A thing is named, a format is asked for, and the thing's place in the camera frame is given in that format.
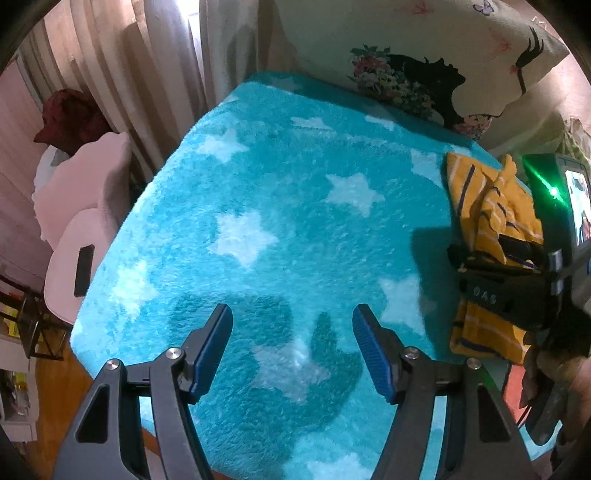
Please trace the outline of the right hand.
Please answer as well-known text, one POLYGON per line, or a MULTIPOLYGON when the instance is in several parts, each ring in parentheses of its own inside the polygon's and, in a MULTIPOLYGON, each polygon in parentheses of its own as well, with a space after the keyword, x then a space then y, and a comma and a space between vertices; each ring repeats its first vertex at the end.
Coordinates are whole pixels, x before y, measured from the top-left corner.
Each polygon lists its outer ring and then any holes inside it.
POLYGON ((555 384, 566 388, 566 409, 560 417, 562 429, 559 442, 566 444, 578 439, 590 419, 590 358, 569 353, 553 354, 532 346, 525 356, 520 408, 536 396, 535 376, 543 373, 555 384))

